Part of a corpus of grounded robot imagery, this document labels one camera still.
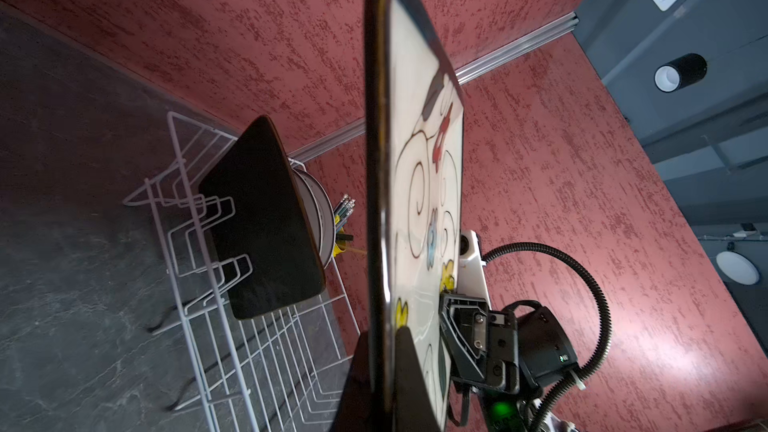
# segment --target green light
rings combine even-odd
[[[496,402],[491,406],[491,416],[494,420],[510,417],[514,414],[514,407],[509,402]]]

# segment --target red wall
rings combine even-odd
[[[580,430],[695,432],[768,415],[768,359],[574,38],[464,91],[462,226],[482,236],[485,251],[519,241],[566,251],[610,302],[608,361],[585,391],[568,393],[560,417]],[[347,226],[358,247],[366,244],[363,150],[357,139],[310,164],[332,200],[358,198]],[[339,264],[366,322],[366,260],[346,253]],[[589,358],[598,313],[569,269],[521,252],[486,276],[495,307],[539,300],[580,362]]]
[[[243,128],[273,116],[287,149],[362,116],[362,0],[4,0]],[[424,0],[456,66],[580,0]]]

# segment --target yellow flower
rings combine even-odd
[[[442,265],[442,280],[440,281],[440,292],[452,291],[456,286],[456,280],[453,278],[453,260]]]
[[[400,328],[406,325],[408,325],[408,302],[403,303],[400,299],[397,299],[395,326]]]

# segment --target wire rack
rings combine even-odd
[[[152,333],[180,326],[192,362],[194,379],[170,408],[201,409],[212,432],[327,430],[352,358],[339,320],[351,321],[360,335],[335,259],[326,274],[339,294],[236,320],[225,292],[258,271],[248,255],[213,256],[205,233],[234,216],[236,204],[194,193],[236,137],[176,112],[168,112],[168,127],[175,160],[123,204],[151,208],[178,312]]]

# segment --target dish rack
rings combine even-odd
[[[146,178],[123,204],[151,208],[172,308],[178,312],[177,320],[152,334],[180,326],[192,362],[194,379],[169,409],[202,409],[211,432],[327,430],[352,358],[340,338],[340,314],[349,315],[360,335],[336,260],[331,260],[331,274],[326,268],[326,282],[335,281],[339,294],[323,292],[258,318],[236,320],[225,292],[258,271],[246,254],[212,256],[215,249],[205,231],[232,217],[236,204],[230,197],[203,197],[194,187],[237,138],[176,112],[168,112],[168,128],[175,160]],[[306,171],[301,162],[289,160]],[[227,268],[235,272],[229,281]]]

